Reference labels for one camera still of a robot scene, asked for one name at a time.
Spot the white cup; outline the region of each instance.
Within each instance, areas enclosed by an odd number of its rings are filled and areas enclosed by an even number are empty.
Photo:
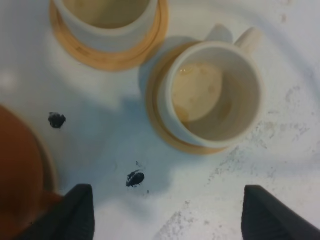
[[[140,43],[151,29],[158,0],[150,0],[142,15],[129,25],[105,29],[78,19],[63,0],[54,0],[55,6],[71,33],[84,45],[102,52],[123,52]]]
[[[226,148],[243,140],[256,126],[265,102],[265,87],[250,54],[256,49],[262,33],[256,28],[246,31],[235,45],[225,42],[202,42],[184,51],[172,64],[161,82],[157,107],[165,127],[181,141],[213,149]],[[183,124],[173,104],[173,85],[181,67],[205,63],[220,69],[223,76],[221,96],[211,113],[192,124],[191,132]],[[228,112],[219,120],[219,111]]]

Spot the mug rim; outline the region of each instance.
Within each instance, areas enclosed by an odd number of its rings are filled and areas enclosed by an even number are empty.
[[[59,11],[62,11],[61,14],[64,16],[67,16],[74,24],[77,25],[77,27],[80,27],[84,29],[85,31],[89,32],[90,34],[102,36],[102,37],[117,37],[129,34],[139,28],[145,21],[145,19],[148,18],[148,13],[153,10],[154,5],[158,4],[158,0],[149,0],[148,6],[144,10],[144,12],[139,16],[134,22],[123,26],[119,28],[100,28],[96,26],[92,26],[82,20],[80,20],[78,17],[76,17],[64,4],[63,0],[54,0],[54,3],[56,4],[56,7],[59,9]]]
[[[243,61],[245,61],[250,68],[253,70],[253,73],[255,75],[255,80],[258,84],[258,88],[260,91],[259,95],[259,105],[257,108],[256,113],[254,114],[254,117],[252,118],[251,122],[249,125],[241,131],[240,134],[231,137],[227,140],[221,140],[221,141],[216,141],[216,140],[207,140],[204,138],[201,138],[197,136],[196,134],[192,133],[190,130],[188,130],[182,122],[179,120],[178,115],[174,109],[174,104],[172,102],[172,88],[173,88],[173,83],[174,83],[174,78],[176,76],[177,71],[179,68],[182,66],[182,62],[184,62],[189,56],[195,54],[196,52],[203,50],[203,49],[208,49],[208,48],[214,48],[214,49],[224,49],[226,51],[232,52],[239,57]],[[198,43],[194,46],[191,46],[187,50],[185,50],[172,64],[170,67],[170,70],[167,74],[167,80],[165,81],[165,86],[164,86],[164,96],[165,96],[165,105],[170,113],[170,115],[174,118],[174,120],[177,122],[178,126],[184,131],[185,134],[188,135],[189,138],[194,139],[197,143],[203,144],[205,147],[211,147],[211,148],[226,148],[230,147],[232,145],[235,145],[242,141],[252,130],[253,128],[258,124],[258,121],[260,119],[260,116],[263,113],[263,106],[265,105],[265,98],[266,98],[266,90],[265,90],[265,85],[261,77],[261,73],[258,69],[258,66],[256,63],[253,61],[253,59],[245,53],[243,50],[241,50],[239,47],[226,43],[226,42],[218,42],[218,41],[206,41],[206,42],[201,42]]]

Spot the floor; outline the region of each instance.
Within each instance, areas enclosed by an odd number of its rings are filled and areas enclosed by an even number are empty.
[[[261,185],[320,228],[320,1],[169,0],[167,39],[148,63],[120,73],[87,67],[55,40],[49,0],[0,0],[0,103],[22,115],[54,157],[59,192],[94,191],[95,240],[240,240],[245,185]],[[267,88],[265,113],[237,146],[179,152],[149,124],[148,75],[191,40],[265,36],[253,59]],[[61,129],[49,113],[66,117]],[[126,187],[127,175],[145,179]]]

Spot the mug handle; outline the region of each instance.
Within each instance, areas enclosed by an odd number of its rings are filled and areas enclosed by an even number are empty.
[[[263,33],[259,29],[251,27],[241,35],[234,45],[251,55],[256,50],[262,36]]]

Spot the coaster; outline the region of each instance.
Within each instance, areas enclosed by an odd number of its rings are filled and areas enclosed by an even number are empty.
[[[197,146],[178,139],[166,128],[158,112],[157,98],[161,81],[164,79],[165,75],[167,74],[168,70],[177,59],[177,57],[179,57],[179,55],[182,54],[185,50],[198,43],[199,42],[188,42],[174,48],[173,50],[168,52],[162,59],[160,59],[160,61],[155,65],[146,87],[146,111],[154,130],[167,144],[188,154],[216,154],[225,150],[226,148],[208,148]]]
[[[71,56],[92,68],[117,72],[141,65],[157,53],[166,37],[169,9],[167,0],[158,0],[149,33],[137,46],[122,52],[98,51],[78,41],[65,25],[53,0],[50,1],[50,21],[56,39]]]
[[[41,159],[42,159],[43,188],[48,192],[57,193],[58,192],[58,174],[57,174],[56,166],[54,164],[54,160],[47,146],[44,144],[44,141],[39,136],[39,134],[26,121],[24,121],[24,119],[19,114],[12,111],[11,109],[8,109],[3,105],[2,107],[5,108],[11,114],[13,114],[17,119],[19,119],[33,134],[33,137],[35,138],[35,141],[38,146]]]

